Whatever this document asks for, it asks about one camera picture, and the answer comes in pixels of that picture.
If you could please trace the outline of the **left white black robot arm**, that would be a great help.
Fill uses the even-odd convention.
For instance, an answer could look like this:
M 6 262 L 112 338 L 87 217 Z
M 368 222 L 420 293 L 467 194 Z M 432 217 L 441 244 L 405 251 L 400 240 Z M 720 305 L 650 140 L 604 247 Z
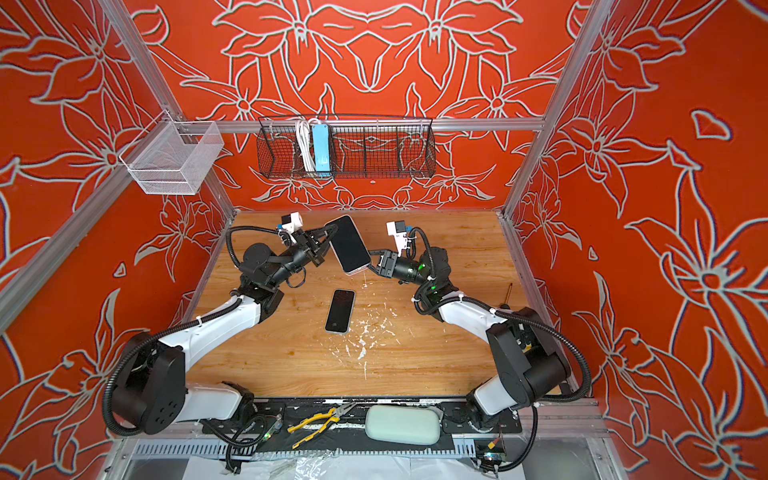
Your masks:
M 230 228 L 224 235 L 240 284 L 229 300 L 186 323 L 150 335 L 140 333 L 125 345 L 106 381 L 102 418 L 109 431 L 123 437 L 157 434 L 183 422 L 229 421 L 243 416 L 250 392 L 232 382 L 193 385 L 187 374 L 206 355 L 232 337 L 271 317 L 284 297 L 281 289 L 308 265 L 321 265 L 338 229 L 305 231 L 278 227 L 271 234 L 286 246 L 275 253 L 268 245 L 250 245 L 237 254 Z

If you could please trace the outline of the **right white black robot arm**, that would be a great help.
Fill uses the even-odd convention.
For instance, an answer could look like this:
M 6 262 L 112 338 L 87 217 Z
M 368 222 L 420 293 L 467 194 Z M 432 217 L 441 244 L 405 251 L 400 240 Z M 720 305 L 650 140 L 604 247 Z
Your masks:
M 468 394 L 475 416 L 587 396 L 592 374 L 585 356 L 535 310 L 492 307 L 458 289 L 450 280 L 447 251 L 431 245 L 422 229 L 397 221 L 387 224 L 387 232 L 396 249 L 372 250 L 379 261 L 370 269 L 415 285 L 412 303 L 418 314 L 457 326 L 490 348 L 496 375 Z

